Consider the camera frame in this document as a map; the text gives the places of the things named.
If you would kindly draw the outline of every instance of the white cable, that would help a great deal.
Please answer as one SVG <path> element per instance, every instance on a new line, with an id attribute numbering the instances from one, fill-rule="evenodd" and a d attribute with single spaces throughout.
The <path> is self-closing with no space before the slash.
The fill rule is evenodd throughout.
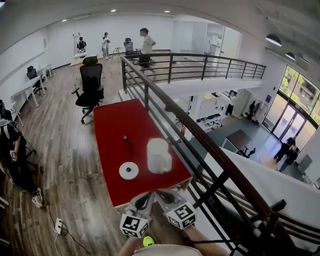
<path id="1" fill-rule="evenodd" d="M 59 253 L 58 253 L 58 250 L 57 250 L 57 239 L 58 239 L 58 236 L 59 236 L 59 234 L 56 234 L 56 238 L 54 240 L 54 247 L 55 247 L 56 254 L 59 256 Z"/>

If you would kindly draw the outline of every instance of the black shorts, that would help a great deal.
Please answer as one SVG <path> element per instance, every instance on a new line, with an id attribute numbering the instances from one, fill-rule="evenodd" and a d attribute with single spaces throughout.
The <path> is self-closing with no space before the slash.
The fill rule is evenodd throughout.
<path id="1" fill-rule="evenodd" d="M 145 69 L 150 67 L 150 57 L 139 57 L 139 66 L 144 67 Z"/>

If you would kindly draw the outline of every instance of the dark wooden table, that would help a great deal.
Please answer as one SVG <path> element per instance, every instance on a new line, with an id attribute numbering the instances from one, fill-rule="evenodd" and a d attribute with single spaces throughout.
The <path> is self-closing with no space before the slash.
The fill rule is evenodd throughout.
<path id="1" fill-rule="evenodd" d="M 138 99 L 95 107 L 93 120 L 102 170 L 114 207 L 125 205 L 144 192 L 168 189 L 191 178 L 171 147 L 168 151 L 172 157 L 171 171 L 156 174 L 148 170 L 149 139 L 165 138 Z M 131 143 L 131 152 L 124 135 Z M 138 165 L 139 173 L 134 179 L 120 176 L 119 167 L 125 162 Z"/>
<path id="2" fill-rule="evenodd" d="M 229 141 L 235 148 L 235 153 L 243 149 L 251 141 L 251 138 L 241 129 L 235 131 L 234 133 L 228 135 L 223 144 L 222 148 L 225 146 L 226 142 Z"/>

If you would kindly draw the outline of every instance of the yellow-green shoe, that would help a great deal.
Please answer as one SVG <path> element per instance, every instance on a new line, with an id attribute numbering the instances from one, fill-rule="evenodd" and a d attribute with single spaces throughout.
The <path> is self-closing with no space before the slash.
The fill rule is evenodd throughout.
<path id="1" fill-rule="evenodd" d="M 147 246 L 152 246 L 155 244 L 155 241 L 152 239 L 151 236 L 146 236 L 144 239 L 143 239 L 143 246 L 144 247 L 147 247 Z"/>

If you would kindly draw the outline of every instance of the chair armrest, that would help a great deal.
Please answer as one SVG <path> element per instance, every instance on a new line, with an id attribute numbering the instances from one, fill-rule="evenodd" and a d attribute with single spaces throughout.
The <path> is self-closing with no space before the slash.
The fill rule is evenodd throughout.
<path id="1" fill-rule="evenodd" d="M 80 97 L 78 92 L 79 89 L 80 89 L 79 87 L 75 87 L 74 90 L 71 92 L 71 94 L 76 94 L 77 97 L 79 98 Z"/>

